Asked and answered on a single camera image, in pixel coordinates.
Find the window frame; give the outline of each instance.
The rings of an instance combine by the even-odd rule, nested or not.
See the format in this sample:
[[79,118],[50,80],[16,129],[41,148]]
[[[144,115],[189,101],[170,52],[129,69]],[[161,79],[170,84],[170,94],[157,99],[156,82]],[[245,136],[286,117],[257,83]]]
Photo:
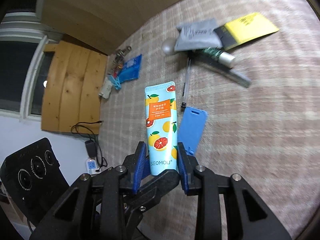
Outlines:
[[2,22],[12,21],[27,21],[27,22],[40,22],[42,16],[44,0],[36,1],[36,12],[14,12],[6,13]]
[[7,13],[0,23],[0,41],[23,41],[38,44],[23,85],[20,111],[0,109],[0,116],[41,121],[41,115],[31,114],[31,107],[37,77],[44,59],[44,48],[46,44],[58,43],[63,36],[63,33],[40,23],[43,3],[44,0],[37,0],[36,13]]

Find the wall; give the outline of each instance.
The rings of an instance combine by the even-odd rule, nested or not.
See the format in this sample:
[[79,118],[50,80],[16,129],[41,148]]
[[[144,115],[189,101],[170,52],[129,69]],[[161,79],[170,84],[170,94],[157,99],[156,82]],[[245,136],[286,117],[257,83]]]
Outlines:
[[71,185],[86,172],[88,158],[82,138],[42,131],[40,122],[19,120],[0,116],[0,166],[4,159],[15,151],[47,137],[60,163],[60,170]]

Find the plaid rug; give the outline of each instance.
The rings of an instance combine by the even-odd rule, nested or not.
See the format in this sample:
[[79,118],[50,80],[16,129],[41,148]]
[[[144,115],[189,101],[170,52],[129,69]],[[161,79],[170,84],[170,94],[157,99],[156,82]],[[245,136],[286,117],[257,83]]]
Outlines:
[[[132,46],[127,58],[142,53],[140,77],[102,100],[99,138],[109,165],[119,165],[147,141],[146,86],[175,81],[180,106],[186,56],[161,50],[178,23],[214,17],[223,25],[252,12],[280,31],[231,51],[235,69],[252,79],[248,89],[192,66],[188,104],[208,112],[196,157],[216,174],[241,174],[296,237],[320,203],[320,23],[306,0],[183,0],[154,16],[121,46]],[[194,239],[196,210],[197,198],[179,186],[140,229],[151,239]]]

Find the power adapter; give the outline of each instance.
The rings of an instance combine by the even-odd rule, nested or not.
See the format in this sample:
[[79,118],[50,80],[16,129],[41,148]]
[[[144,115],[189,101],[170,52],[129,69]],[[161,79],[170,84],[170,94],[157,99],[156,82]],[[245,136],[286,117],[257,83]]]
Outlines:
[[98,155],[98,150],[96,143],[93,140],[88,140],[84,142],[85,148],[87,149],[88,156],[90,158],[96,158]]

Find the window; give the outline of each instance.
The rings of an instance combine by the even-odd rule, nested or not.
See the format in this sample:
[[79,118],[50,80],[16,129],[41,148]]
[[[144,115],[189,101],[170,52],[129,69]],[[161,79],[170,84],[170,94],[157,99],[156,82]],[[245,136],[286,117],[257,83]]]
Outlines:
[[8,13],[15,12],[36,12],[37,0],[16,0],[8,10]]
[[62,33],[41,24],[43,0],[17,0],[0,24],[0,115],[41,120],[42,97]]
[[0,108],[20,111],[21,95],[37,44],[0,41]]
[[16,0],[3,21],[40,22],[44,0]]

